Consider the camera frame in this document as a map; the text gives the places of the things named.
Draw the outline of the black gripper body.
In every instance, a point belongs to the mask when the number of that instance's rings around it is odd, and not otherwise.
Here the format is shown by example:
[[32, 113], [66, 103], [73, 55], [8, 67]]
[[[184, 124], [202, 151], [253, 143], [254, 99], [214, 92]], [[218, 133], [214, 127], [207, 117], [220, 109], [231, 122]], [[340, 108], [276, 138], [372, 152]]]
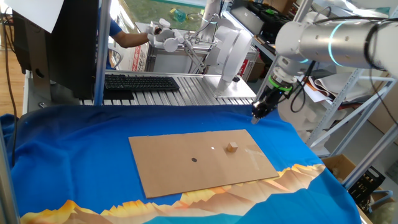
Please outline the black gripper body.
[[284, 90], [280, 90], [274, 86], [267, 85], [261, 95], [259, 110], [273, 111], [284, 93]]

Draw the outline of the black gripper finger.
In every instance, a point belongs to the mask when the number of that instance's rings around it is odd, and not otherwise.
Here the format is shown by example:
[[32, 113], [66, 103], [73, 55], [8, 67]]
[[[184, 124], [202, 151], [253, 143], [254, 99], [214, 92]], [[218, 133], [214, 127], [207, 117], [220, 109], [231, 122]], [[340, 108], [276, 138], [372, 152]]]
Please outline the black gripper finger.
[[270, 112], [272, 112], [274, 110], [275, 110], [275, 107], [256, 108], [255, 109], [255, 123], [257, 124], [262, 118], [266, 117]]
[[252, 104], [252, 124], [257, 124], [260, 119], [263, 118], [263, 108], [262, 103], [257, 101]]

